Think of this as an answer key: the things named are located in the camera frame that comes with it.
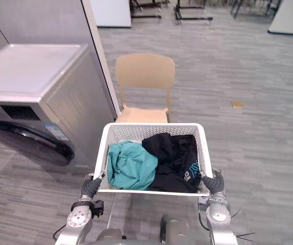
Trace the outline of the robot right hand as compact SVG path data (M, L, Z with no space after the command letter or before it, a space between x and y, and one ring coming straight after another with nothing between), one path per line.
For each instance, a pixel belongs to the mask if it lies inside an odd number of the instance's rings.
M205 175L204 171L200 172L201 180L210 191L212 195L214 194L224 194L225 182L222 171L220 169L215 169L213 174L214 177L210 178Z

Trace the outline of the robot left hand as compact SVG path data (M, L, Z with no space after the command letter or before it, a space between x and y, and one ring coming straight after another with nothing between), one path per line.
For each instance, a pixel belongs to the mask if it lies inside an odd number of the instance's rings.
M103 178L105 177L105 172L101 171L100 175L93 179L94 173L88 173L83 181L81 187L81 196L80 198L90 198L93 199L94 195L97 193Z

